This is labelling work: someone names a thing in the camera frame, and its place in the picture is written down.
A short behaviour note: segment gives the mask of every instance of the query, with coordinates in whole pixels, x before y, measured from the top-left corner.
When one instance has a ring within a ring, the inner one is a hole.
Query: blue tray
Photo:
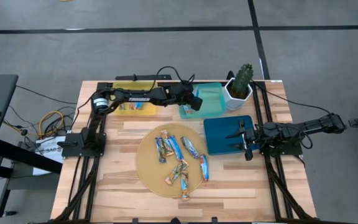
[[[241,136],[230,139],[225,138],[230,134],[234,134],[239,129],[240,119],[244,120],[245,128],[254,128],[250,116],[233,116],[204,120],[205,138],[209,155],[222,155],[238,152],[244,153],[244,151],[228,146],[228,144],[242,143]]]

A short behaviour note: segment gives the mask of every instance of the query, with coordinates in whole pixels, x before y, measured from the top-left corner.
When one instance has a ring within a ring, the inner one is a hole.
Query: cactus
[[[254,70],[250,63],[244,64],[234,79],[229,93],[233,98],[245,99],[248,93],[248,84],[254,76]]]

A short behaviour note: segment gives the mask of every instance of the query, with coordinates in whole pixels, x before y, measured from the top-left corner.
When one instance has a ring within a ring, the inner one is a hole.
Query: wooden table
[[[83,82],[78,105],[82,105],[90,97],[97,83]],[[268,91],[286,97],[282,82],[266,81],[265,84]],[[267,122],[260,93],[259,98],[262,117],[264,122]],[[272,95],[269,95],[268,99],[275,122],[292,122],[286,101]],[[74,132],[77,133],[86,126],[89,114],[89,104],[80,109]],[[227,111],[225,116],[245,114],[250,115],[253,122],[257,122],[252,97],[244,107],[236,111]],[[184,222],[210,222],[211,217],[217,217],[222,222],[274,220],[264,158],[259,153],[254,153],[251,161],[246,161],[243,153],[210,156],[210,180],[192,192],[191,200],[187,202],[163,198],[146,189],[136,171],[137,146],[149,131],[167,123],[185,124],[204,136],[203,120],[181,119],[178,106],[158,107],[155,116],[108,115],[106,150],[99,164],[91,222],[129,222],[132,218],[139,218],[140,222],[169,222],[173,217],[178,217]],[[77,158],[73,157],[63,163],[51,218],[57,217],[67,205],[76,161]],[[289,191],[307,213],[315,216],[303,164],[294,156],[282,156],[282,161]],[[278,189],[277,192],[280,211],[282,217],[285,217],[282,194]],[[86,199],[87,193],[82,200],[80,218],[85,214]]]

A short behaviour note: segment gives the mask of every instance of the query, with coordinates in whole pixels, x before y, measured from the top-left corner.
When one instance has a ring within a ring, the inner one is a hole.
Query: table leg
[[[0,177],[10,178],[12,175],[13,169],[8,167],[0,167]]]
[[[0,156],[13,161],[23,162],[27,165],[60,174],[62,164],[34,152],[27,151],[0,140]]]

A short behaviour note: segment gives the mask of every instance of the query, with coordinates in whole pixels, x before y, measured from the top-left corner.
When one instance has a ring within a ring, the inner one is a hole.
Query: light blue container
[[[220,83],[198,84],[193,85],[193,88],[197,89],[195,95],[203,99],[203,103],[199,111],[191,110],[191,114],[186,114],[183,105],[180,106],[179,115],[181,119],[217,117],[224,114],[226,104],[223,97],[223,87]]]

